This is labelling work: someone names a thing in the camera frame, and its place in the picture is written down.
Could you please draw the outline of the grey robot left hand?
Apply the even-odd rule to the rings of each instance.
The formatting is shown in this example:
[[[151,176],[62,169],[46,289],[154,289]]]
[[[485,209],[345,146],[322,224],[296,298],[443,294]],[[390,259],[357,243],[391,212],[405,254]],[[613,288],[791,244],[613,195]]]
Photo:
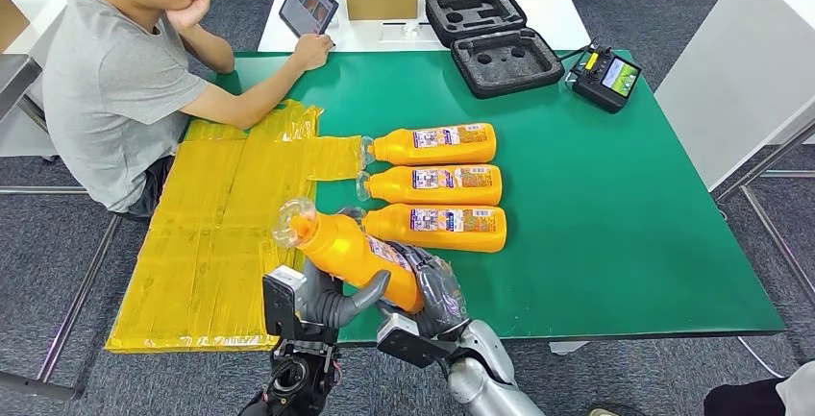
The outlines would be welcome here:
[[[301,318],[340,330],[349,325],[361,312],[379,301],[388,287],[391,273],[377,272],[354,294],[346,295],[344,281],[317,268],[309,259],[304,261],[305,304]]]

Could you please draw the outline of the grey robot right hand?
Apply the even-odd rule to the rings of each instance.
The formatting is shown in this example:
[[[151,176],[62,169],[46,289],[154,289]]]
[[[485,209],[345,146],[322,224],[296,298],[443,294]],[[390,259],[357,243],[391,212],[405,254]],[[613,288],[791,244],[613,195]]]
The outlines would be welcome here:
[[[381,316],[398,313],[414,321],[419,334],[434,338],[469,321],[465,300],[451,265],[423,248],[397,242],[388,245],[403,256],[413,271],[424,306],[408,313],[385,301],[376,302]]]

